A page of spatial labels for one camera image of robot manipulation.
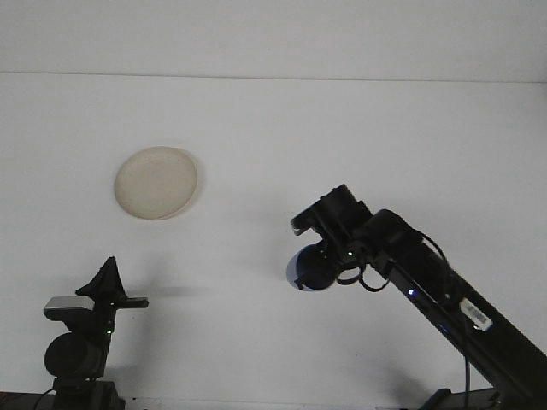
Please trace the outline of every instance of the cable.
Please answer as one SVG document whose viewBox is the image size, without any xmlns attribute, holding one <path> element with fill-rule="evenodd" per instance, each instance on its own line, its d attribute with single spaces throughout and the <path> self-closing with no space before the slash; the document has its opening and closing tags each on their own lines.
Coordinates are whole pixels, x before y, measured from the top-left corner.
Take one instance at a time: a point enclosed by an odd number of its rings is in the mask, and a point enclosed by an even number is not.
<svg viewBox="0 0 547 410">
<path fill-rule="evenodd" d="M 450 263 L 448 262 L 448 258 L 444 254 L 443 250 L 438 246 L 435 241 L 433 241 L 428 235 L 425 233 L 422 233 L 420 231 L 417 231 L 420 235 L 423 236 L 424 239 L 426 239 L 437 251 L 438 255 L 441 257 L 441 259 L 444 262 L 444 291 L 446 292 L 448 289 L 448 284 L 451 279 L 450 275 Z M 461 284 L 458 281 L 455 281 L 456 288 L 460 293 L 462 293 L 462 289 L 460 288 Z M 469 355 L 468 355 L 468 322 L 465 315 L 462 314 L 462 327 L 463 327 L 463 333 L 462 333 L 462 353 L 463 353 L 463 359 L 465 361 L 465 394 L 463 396 L 463 410 L 469 409 L 469 393 L 471 390 L 471 369 L 469 366 Z"/>
<path fill-rule="evenodd" d="M 37 410 L 38 409 L 38 404 L 40 404 L 40 402 L 44 399 L 44 397 L 46 397 L 52 391 L 53 391 L 53 389 L 49 389 L 48 391 L 45 391 L 44 393 L 42 393 L 42 395 L 40 395 L 40 397 L 34 403 L 34 406 L 32 407 L 32 410 Z"/>
</svg>

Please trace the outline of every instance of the paper plate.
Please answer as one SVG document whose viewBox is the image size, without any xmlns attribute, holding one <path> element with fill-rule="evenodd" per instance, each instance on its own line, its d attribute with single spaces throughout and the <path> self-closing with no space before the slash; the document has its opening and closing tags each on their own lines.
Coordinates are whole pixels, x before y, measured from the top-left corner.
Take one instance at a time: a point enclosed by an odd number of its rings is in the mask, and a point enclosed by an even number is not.
<svg viewBox="0 0 547 410">
<path fill-rule="evenodd" d="M 115 197 L 129 214 L 162 220 L 180 213 L 197 187 L 197 168 L 182 149 L 152 147 L 129 158 L 114 183 Z"/>
</svg>

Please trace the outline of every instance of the sticker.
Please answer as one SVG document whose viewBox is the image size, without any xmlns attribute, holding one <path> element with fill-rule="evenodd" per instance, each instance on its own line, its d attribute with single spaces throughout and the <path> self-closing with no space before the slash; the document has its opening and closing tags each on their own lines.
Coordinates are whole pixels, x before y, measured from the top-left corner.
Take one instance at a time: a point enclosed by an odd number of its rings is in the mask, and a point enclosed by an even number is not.
<svg viewBox="0 0 547 410">
<path fill-rule="evenodd" d="M 480 309 L 473 305 L 466 297 L 460 302 L 460 310 L 482 331 L 487 331 L 490 329 L 490 326 L 493 325 L 493 322 L 488 316 L 482 313 Z"/>
</svg>

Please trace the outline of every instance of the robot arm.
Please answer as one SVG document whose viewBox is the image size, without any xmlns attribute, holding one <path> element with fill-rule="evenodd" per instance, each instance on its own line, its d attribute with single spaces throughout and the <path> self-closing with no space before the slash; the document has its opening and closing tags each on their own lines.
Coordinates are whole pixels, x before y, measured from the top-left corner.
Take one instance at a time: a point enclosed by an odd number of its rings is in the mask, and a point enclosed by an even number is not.
<svg viewBox="0 0 547 410">
<path fill-rule="evenodd" d="M 547 408 L 547 356 L 398 215 L 385 209 L 372 214 L 341 185 L 292 226 L 297 235 L 312 228 L 322 238 L 298 257 L 296 285 L 325 289 L 343 270 L 369 265 L 492 384 L 471 392 L 470 408 Z M 422 408 L 462 408 L 462 395 L 442 389 Z"/>
</svg>

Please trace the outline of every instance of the barcode label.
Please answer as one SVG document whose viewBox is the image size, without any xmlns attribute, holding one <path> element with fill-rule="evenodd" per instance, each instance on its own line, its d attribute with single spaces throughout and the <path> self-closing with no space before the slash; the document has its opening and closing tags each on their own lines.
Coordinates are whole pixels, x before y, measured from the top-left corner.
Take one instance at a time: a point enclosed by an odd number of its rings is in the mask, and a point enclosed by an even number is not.
<svg viewBox="0 0 547 410">
<path fill-rule="evenodd" d="M 465 297 L 460 302 L 460 310 L 482 331 L 487 331 L 492 326 L 490 318 Z"/>
</svg>

